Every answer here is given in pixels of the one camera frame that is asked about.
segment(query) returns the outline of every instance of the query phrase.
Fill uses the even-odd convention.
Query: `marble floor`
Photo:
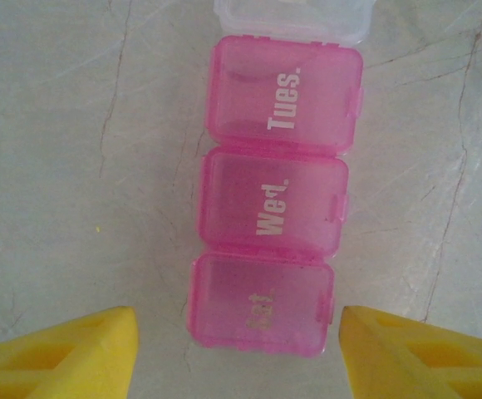
[[[119,304],[130,399],[350,398],[342,307],[482,337],[482,0],[379,0],[337,311],[314,359],[209,350],[184,326],[211,0],[0,1],[0,341]]]

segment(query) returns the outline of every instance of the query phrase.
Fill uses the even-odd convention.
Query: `pill box lid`
[[[362,109],[362,70],[351,48],[224,37],[211,54],[205,125],[223,145],[344,154]]]
[[[215,0],[223,29],[235,35],[354,46],[371,25],[376,0]]]
[[[187,328],[205,347],[313,357],[326,345],[333,280],[322,263],[207,253],[193,264]]]
[[[203,158],[197,230],[221,252],[323,259],[339,246],[347,182],[338,159],[219,146]]]

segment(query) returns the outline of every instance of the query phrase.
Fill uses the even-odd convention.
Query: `clear plastic lid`
[[[203,162],[198,230],[212,248],[290,259],[337,251],[347,215],[341,160],[218,147]]]
[[[326,264],[205,254],[193,264],[187,326],[205,347],[316,356],[333,315]]]
[[[376,0],[215,0],[223,29],[299,42],[354,46],[368,34]]]

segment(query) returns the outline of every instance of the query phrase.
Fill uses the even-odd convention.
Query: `yellow foam block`
[[[482,399],[482,339],[348,307],[339,340],[356,399]]]
[[[0,343],[0,399],[126,398],[137,350],[125,307]]]

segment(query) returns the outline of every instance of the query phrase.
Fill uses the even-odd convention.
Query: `pink plastic lid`
[[[362,107],[350,48],[225,37],[212,51],[206,126],[221,143],[338,155]]]
[[[205,347],[315,356],[332,321],[333,279],[326,264],[205,254],[193,264],[188,329]]]
[[[347,214],[341,160],[218,147],[204,157],[198,231],[212,248],[322,259]]]

